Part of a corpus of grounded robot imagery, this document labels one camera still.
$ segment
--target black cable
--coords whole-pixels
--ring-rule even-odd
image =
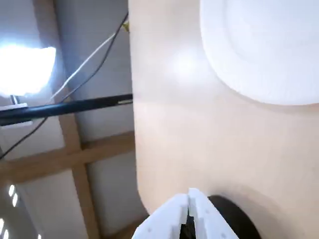
[[[96,68],[96,70],[89,76],[88,79],[86,79],[85,81],[83,81],[80,85],[78,85],[76,88],[74,88],[71,92],[69,92],[66,96],[64,96],[62,98],[62,100],[60,101],[60,103],[64,102],[69,96],[71,96],[74,92],[76,92],[78,89],[80,89],[83,85],[85,85],[87,82],[89,82],[95,75],[96,73],[98,73],[98,71],[101,69],[101,67],[103,66],[104,62],[106,61],[106,59],[108,58],[110,51],[112,49],[112,46],[115,42],[116,37],[118,36],[122,25],[124,24],[124,22],[126,21],[127,17],[128,17],[129,13],[127,12],[125,17],[123,18],[121,24],[119,25],[119,27],[117,28],[114,37],[112,38],[109,47],[106,50],[106,53],[100,63],[100,65]],[[31,135],[33,135],[46,121],[47,121],[48,117],[44,118],[30,133],[26,134],[24,137],[22,137],[17,143],[15,143],[13,146],[11,146],[6,152],[4,152],[1,156],[0,156],[0,160],[2,160],[5,156],[7,156],[12,150],[14,150],[18,145],[20,145],[23,141],[25,141],[27,138],[29,138]]]

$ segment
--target light fixture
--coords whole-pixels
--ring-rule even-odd
[[[3,234],[3,239],[9,239],[9,232],[8,230],[5,230],[4,234]]]
[[[13,199],[12,199],[12,205],[13,205],[13,207],[16,207],[17,201],[18,201],[18,194],[15,193],[14,196],[13,196]]]
[[[12,197],[13,193],[14,193],[14,190],[15,190],[15,186],[14,185],[10,185],[9,187],[9,196]]]
[[[49,81],[55,48],[0,48],[0,94],[23,96],[38,93]]]
[[[0,236],[2,235],[3,226],[4,226],[4,220],[0,218]]]

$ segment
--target white cable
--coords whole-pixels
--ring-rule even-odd
[[[51,102],[51,100],[56,97],[63,88],[72,80],[72,78],[83,68],[83,66],[88,63],[88,61],[106,44],[108,43],[113,37],[115,36],[115,33],[113,33],[108,39],[106,39],[98,48],[95,49],[95,51],[92,52],[92,54],[86,58],[86,60],[79,66],[79,68],[63,83],[63,85],[60,87],[59,90],[57,90],[49,99],[49,101],[45,104],[48,104]]]

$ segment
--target black pole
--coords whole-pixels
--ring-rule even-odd
[[[133,95],[120,95],[82,101],[27,107],[0,111],[0,126],[26,122],[33,119],[60,116],[100,108],[127,105],[133,102]]]

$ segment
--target ceiling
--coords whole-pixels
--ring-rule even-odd
[[[0,3],[0,46],[8,42],[41,46],[33,4],[32,0],[5,0]],[[126,0],[55,1],[67,75],[115,31],[127,8]],[[102,52],[89,62],[69,88],[72,89],[96,68]],[[121,31],[101,71],[73,99],[131,92],[129,34]],[[39,94],[21,97],[21,101],[30,106],[41,105],[51,95],[52,90],[47,86]],[[0,105],[8,104],[8,99],[0,98]],[[134,130],[132,105],[79,113],[76,121],[82,142]],[[2,151],[31,129],[32,126],[0,129]],[[64,145],[59,120],[52,117],[6,160],[63,148]],[[113,234],[147,215],[137,191],[135,152],[89,165],[88,176],[102,235]],[[35,230],[42,234],[42,238],[88,238],[70,170],[19,184],[17,188]]]

